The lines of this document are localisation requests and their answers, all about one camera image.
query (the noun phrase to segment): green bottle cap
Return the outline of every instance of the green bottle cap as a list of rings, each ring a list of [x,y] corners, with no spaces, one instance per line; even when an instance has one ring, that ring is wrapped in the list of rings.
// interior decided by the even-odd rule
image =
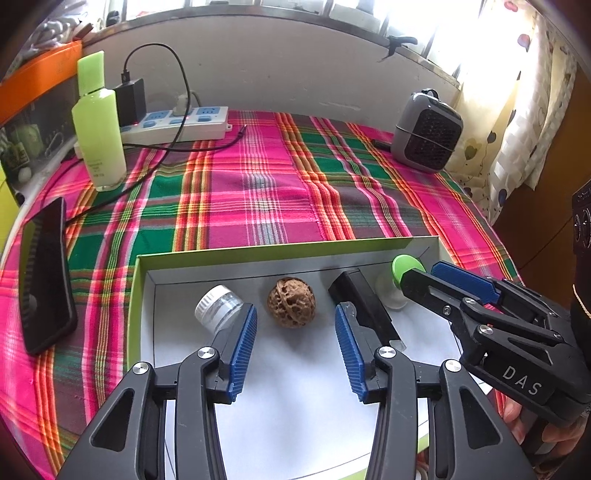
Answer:
[[[91,53],[78,60],[78,93],[81,97],[105,87],[105,52]]]
[[[422,263],[419,262],[414,257],[410,255],[399,255],[394,260],[392,260],[392,276],[394,279],[394,284],[400,288],[400,281],[402,280],[402,276],[408,271],[416,268],[421,272],[425,271],[425,267],[423,267]]]

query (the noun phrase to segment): lime green lotion bottle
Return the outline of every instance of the lime green lotion bottle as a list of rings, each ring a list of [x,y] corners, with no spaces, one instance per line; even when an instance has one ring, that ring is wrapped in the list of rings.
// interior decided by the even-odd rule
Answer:
[[[115,92],[105,88],[105,52],[78,60],[80,100],[72,109],[86,170],[96,190],[117,188],[127,173]]]

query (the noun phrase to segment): blue gripper pad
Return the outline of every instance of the blue gripper pad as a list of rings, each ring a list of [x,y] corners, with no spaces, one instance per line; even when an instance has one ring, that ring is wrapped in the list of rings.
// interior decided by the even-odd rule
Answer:
[[[480,298],[483,305],[488,303],[496,304],[499,301],[500,295],[491,281],[455,265],[438,262],[433,265],[431,275],[472,293]]]
[[[363,401],[368,395],[368,388],[365,385],[365,366],[361,358],[361,353],[359,352],[359,347],[347,321],[345,311],[340,305],[336,308],[335,330],[336,337],[339,340],[340,352],[345,361],[351,390],[357,393],[359,401]]]
[[[242,332],[236,348],[230,359],[230,381],[228,384],[228,396],[234,402],[238,394],[244,387],[244,379],[248,362],[251,359],[252,347],[255,344],[256,337],[256,308],[251,307],[246,315],[246,320],[242,326]]]

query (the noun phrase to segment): space heater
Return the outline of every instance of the space heater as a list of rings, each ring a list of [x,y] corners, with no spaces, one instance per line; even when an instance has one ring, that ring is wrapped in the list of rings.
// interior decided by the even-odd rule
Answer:
[[[442,170],[462,134],[462,117],[439,100],[437,92],[426,89],[410,97],[396,125],[390,145],[373,141],[374,146],[422,171]]]

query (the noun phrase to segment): curtain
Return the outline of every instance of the curtain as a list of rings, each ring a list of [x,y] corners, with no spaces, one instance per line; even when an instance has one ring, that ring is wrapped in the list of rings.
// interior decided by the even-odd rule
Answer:
[[[467,42],[456,102],[464,130],[446,170],[494,223],[513,190],[535,188],[577,62],[524,0],[489,0]]]

